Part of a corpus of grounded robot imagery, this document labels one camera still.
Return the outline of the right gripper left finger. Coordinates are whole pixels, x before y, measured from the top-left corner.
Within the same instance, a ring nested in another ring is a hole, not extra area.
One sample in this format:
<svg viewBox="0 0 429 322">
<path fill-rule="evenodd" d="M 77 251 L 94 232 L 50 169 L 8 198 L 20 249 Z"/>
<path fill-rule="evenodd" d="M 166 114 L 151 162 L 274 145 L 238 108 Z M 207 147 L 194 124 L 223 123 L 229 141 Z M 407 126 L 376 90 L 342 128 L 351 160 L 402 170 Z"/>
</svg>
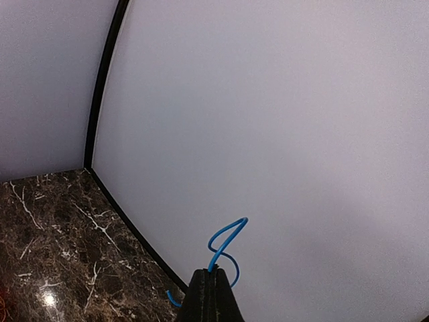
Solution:
<svg viewBox="0 0 429 322">
<path fill-rule="evenodd" d="M 210 273 L 207 269 L 195 270 L 186 291 L 176 321 L 209 321 Z"/>
</svg>

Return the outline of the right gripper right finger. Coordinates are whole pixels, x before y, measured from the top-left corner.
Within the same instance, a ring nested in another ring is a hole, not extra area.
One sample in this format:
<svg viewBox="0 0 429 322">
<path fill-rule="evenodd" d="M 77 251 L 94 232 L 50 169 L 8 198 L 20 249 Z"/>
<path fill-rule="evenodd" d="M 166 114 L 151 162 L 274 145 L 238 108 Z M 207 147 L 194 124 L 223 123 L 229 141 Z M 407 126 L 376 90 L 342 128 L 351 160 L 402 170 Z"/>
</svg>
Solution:
<svg viewBox="0 0 429 322">
<path fill-rule="evenodd" d="M 210 273 L 210 283 L 210 320 L 244 322 L 226 272 L 215 266 Z"/>
</svg>

